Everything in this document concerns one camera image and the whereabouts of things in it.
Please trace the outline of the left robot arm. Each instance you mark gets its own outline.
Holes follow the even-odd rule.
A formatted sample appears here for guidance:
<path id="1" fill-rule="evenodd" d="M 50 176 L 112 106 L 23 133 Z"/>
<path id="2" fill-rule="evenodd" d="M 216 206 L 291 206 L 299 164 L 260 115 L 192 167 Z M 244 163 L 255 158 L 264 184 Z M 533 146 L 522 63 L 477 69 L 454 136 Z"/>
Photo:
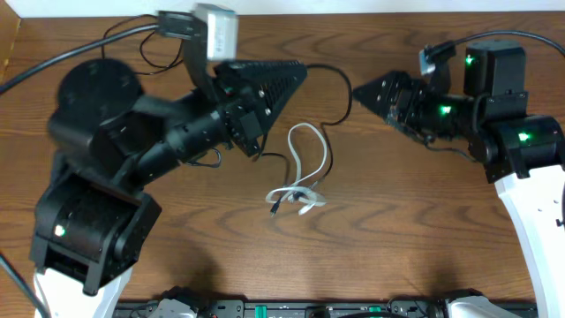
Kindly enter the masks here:
<path id="1" fill-rule="evenodd" d="M 257 155 L 306 75 L 298 61 L 226 61 L 169 101 L 116 59 L 74 67 L 48 122 L 57 150 L 30 252 L 49 314 L 111 316 L 161 214 L 146 185 L 219 146 Z"/>

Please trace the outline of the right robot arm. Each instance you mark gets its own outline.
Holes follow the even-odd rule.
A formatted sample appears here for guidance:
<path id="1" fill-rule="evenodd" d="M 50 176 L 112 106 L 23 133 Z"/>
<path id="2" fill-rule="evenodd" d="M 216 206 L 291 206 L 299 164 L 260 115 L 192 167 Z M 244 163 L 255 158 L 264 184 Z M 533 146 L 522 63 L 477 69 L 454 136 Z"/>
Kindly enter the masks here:
<path id="1" fill-rule="evenodd" d="M 531 115 L 526 54 L 510 31 L 464 41 L 463 93 L 452 95 L 448 61 L 456 42 L 422 49 L 421 75 L 388 72 L 353 91 L 387 125 L 429 150 L 466 140 L 465 158 L 483 166 L 515 227 L 541 317 L 564 314 L 564 133 Z"/>

